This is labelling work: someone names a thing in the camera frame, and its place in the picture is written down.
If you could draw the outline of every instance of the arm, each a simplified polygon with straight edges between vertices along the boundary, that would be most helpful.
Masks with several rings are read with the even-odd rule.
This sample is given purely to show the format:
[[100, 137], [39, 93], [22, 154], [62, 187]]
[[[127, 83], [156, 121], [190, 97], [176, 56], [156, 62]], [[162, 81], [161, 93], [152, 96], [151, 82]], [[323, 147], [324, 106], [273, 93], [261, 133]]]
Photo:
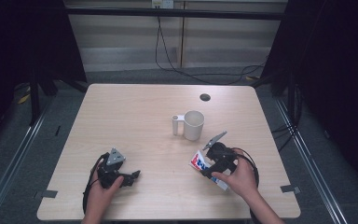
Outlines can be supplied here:
[[120, 188], [124, 177], [118, 177], [109, 189], [104, 189], [98, 179], [97, 171], [92, 176], [91, 189], [87, 201], [86, 215], [82, 220], [82, 224], [99, 224], [103, 218], [103, 214], [109, 204], [112, 202], [115, 193]]
[[[243, 154], [238, 149], [235, 149], [235, 152]], [[283, 223], [258, 191], [252, 166], [246, 160], [238, 158], [237, 169], [231, 175], [213, 172], [212, 176], [226, 182], [240, 195], [261, 223]]]

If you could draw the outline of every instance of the white mug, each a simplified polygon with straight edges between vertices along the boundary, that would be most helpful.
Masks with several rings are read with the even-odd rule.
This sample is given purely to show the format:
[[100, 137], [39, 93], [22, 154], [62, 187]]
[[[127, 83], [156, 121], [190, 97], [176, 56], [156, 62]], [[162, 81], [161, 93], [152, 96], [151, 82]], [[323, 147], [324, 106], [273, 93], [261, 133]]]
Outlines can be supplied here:
[[183, 136], [190, 140], [195, 141], [200, 138], [205, 117], [203, 114], [196, 110], [191, 110], [184, 115], [175, 115], [172, 117], [172, 131], [174, 135], [178, 134], [178, 123], [184, 123]]

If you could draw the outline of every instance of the wrist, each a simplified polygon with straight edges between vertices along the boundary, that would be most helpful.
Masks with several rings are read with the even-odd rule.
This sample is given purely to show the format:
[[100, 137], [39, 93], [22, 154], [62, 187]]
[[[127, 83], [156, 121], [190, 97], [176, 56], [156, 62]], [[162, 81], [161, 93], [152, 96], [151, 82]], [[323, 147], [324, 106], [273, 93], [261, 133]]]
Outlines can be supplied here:
[[99, 216], [91, 216], [86, 213], [81, 224], [100, 224], [101, 219]]
[[247, 190], [246, 192], [241, 193], [240, 195], [247, 203], [260, 200], [262, 198], [258, 190]]

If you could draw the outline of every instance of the cable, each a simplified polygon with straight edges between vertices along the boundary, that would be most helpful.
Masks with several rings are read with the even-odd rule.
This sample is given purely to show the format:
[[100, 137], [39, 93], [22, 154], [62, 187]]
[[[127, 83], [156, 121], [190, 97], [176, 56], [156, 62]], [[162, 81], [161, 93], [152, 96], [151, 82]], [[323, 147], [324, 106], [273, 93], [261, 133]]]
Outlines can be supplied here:
[[[163, 42], [163, 46], [164, 46], [164, 50], [165, 50], [165, 54], [166, 54], [166, 57], [168, 59], [168, 63], [170, 64], [170, 67], [171, 68], [163, 68], [159, 63], [158, 63], [158, 60], [157, 60], [157, 56], [158, 56], [158, 43], [159, 43], [159, 36], [161, 35], [161, 39], [162, 39], [162, 42]], [[194, 78], [196, 79], [197, 81], [200, 81], [200, 82], [204, 82], [204, 83], [207, 83], [207, 84], [211, 84], [211, 85], [231, 85], [231, 84], [234, 84], [234, 83], [237, 83], [239, 81], [242, 80], [243, 76], [244, 75], [248, 75], [248, 74], [251, 74], [253, 73], [254, 71], [258, 70], [259, 68], [262, 68], [264, 67], [264, 63], [261, 63], [259, 65], [249, 65], [249, 66], [245, 66], [240, 73], [238, 74], [227, 74], [227, 73], [213, 73], [213, 74], [194, 74], [194, 75], [190, 75], [186, 72], [183, 72], [183, 71], [179, 71], [177, 70], [175, 67], [173, 67], [172, 65], [172, 62], [171, 62], [171, 59], [169, 57], [169, 54], [168, 54], [168, 51], [167, 51], [167, 46], [166, 46], [166, 43], [165, 43], [165, 38], [164, 38], [164, 34], [162, 33], [162, 29], [161, 29], [161, 20], [160, 20], [160, 17], [158, 17], [158, 34], [157, 34], [157, 42], [156, 42], [156, 48], [155, 48], [155, 62], [156, 62], [156, 65], [164, 70], [164, 71], [168, 71], [168, 72], [175, 72], [175, 73], [178, 73], [182, 76], [185, 76], [185, 77], [191, 77], [191, 78]], [[251, 67], [255, 67], [255, 69], [249, 71], [249, 72], [245, 72], [246, 69], [248, 68], [251, 68]], [[206, 80], [203, 80], [201, 78], [198, 78], [199, 76], [228, 76], [228, 77], [238, 77], [237, 79], [233, 80], [233, 81], [229, 81], [227, 83], [214, 83], [214, 82], [210, 82], [210, 81], [206, 81]]]

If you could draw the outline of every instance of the wooden table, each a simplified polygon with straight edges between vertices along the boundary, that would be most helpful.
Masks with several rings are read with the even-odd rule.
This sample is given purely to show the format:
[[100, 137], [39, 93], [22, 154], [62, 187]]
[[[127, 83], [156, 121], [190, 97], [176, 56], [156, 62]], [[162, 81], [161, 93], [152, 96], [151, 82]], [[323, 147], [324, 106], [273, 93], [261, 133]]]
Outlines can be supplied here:
[[[202, 101], [203, 93], [211, 100]], [[172, 134], [172, 116], [188, 110], [205, 115], [201, 137], [194, 142]], [[294, 193], [281, 191], [290, 182], [253, 88], [133, 84], [89, 87], [48, 185], [57, 196], [44, 198], [37, 216], [83, 218], [82, 193], [90, 169], [116, 147], [127, 158], [120, 172], [142, 172], [132, 187], [118, 192], [106, 219], [249, 218], [241, 197], [218, 188], [189, 165], [196, 151], [222, 131], [227, 134], [220, 142], [245, 149], [255, 160], [259, 190], [277, 214], [298, 217]]]

